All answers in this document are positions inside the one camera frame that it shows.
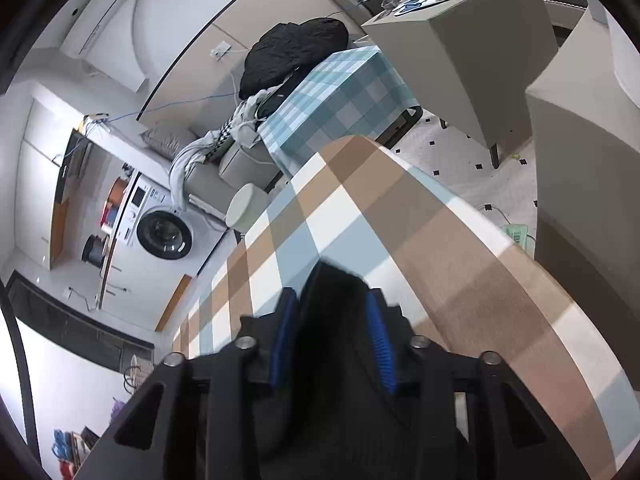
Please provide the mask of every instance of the pile of clothes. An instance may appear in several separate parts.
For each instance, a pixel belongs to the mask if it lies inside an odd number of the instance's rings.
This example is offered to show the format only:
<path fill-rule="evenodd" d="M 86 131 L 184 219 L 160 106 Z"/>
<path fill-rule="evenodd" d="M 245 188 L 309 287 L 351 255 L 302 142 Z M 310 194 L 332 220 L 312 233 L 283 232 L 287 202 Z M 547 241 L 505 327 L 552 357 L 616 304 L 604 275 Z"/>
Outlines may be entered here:
<path fill-rule="evenodd" d="M 209 131 L 178 153 L 170 172 L 174 207 L 185 209 L 184 181 L 195 164 L 203 163 L 229 136 L 246 152 L 260 141 L 258 124 L 278 109 L 306 75 L 334 52 L 345 50 L 349 33 L 332 18 L 279 23 L 252 47 L 244 60 L 239 97 L 242 102 L 219 130 Z"/>

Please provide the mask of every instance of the plaid ironing board cover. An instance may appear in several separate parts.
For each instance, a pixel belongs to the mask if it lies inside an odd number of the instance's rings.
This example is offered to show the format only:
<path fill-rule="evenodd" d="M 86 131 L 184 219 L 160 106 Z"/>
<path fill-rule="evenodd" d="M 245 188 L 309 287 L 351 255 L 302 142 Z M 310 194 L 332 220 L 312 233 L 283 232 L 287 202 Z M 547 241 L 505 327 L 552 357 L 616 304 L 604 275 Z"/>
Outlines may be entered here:
<path fill-rule="evenodd" d="M 499 352 L 593 479 L 612 478 L 634 448 L 634 392 L 572 298 L 480 212 L 362 136 L 296 173 L 193 305 L 174 350 L 217 351 L 240 316 L 272 312 L 283 286 L 300 293 L 319 258 L 379 287 L 447 349 Z"/>
<path fill-rule="evenodd" d="M 271 157 L 289 178 L 332 140 L 377 139 L 417 106 L 409 87 L 376 46 L 331 54 L 258 128 Z"/>

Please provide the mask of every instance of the stool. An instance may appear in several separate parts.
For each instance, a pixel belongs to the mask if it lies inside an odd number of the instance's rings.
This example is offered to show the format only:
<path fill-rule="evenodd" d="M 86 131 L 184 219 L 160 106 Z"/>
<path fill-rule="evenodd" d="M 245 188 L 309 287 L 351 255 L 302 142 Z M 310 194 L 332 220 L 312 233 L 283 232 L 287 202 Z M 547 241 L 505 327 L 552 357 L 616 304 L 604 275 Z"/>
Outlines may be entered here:
<path fill-rule="evenodd" d="M 244 235 L 268 205 L 269 196 L 263 190 L 254 184 L 245 184 L 229 204 L 226 225 Z"/>

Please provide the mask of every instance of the wall socket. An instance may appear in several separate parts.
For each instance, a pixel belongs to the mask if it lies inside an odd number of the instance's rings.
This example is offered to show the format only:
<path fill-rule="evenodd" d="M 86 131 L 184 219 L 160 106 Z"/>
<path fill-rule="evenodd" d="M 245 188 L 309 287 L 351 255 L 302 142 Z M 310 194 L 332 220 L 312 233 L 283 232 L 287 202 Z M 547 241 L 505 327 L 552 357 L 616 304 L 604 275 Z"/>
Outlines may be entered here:
<path fill-rule="evenodd" d="M 230 48 L 231 45 L 229 45 L 226 41 L 223 41 L 216 48 L 212 49 L 209 55 L 216 61 L 220 61 L 222 56 L 224 56 Z"/>

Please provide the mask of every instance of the furniture leg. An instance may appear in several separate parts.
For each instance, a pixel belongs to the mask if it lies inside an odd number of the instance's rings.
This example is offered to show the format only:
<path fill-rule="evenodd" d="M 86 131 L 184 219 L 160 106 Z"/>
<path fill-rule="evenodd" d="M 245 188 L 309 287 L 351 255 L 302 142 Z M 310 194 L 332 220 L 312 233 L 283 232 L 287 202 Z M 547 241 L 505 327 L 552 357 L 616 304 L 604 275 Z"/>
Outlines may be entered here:
<path fill-rule="evenodd" d="M 494 144 L 489 148 L 489 153 L 491 153 L 491 163 L 494 165 L 494 168 L 497 170 L 500 166 L 500 159 L 498 158 L 498 145 Z"/>
<path fill-rule="evenodd" d="M 404 124 L 400 128 L 398 128 L 398 130 L 391 137 L 389 137 L 389 140 L 387 142 L 385 142 L 385 148 L 390 150 L 392 147 L 394 147 L 398 143 L 398 141 L 400 141 L 400 139 L 402 139 L 408 133 L 408 131 L 418 123 L 418 121 L 422 117 L 422 114 L 423 112 L 421 106 L 414 106 L 402 112 L 402 117 L 404 117 Z"/>

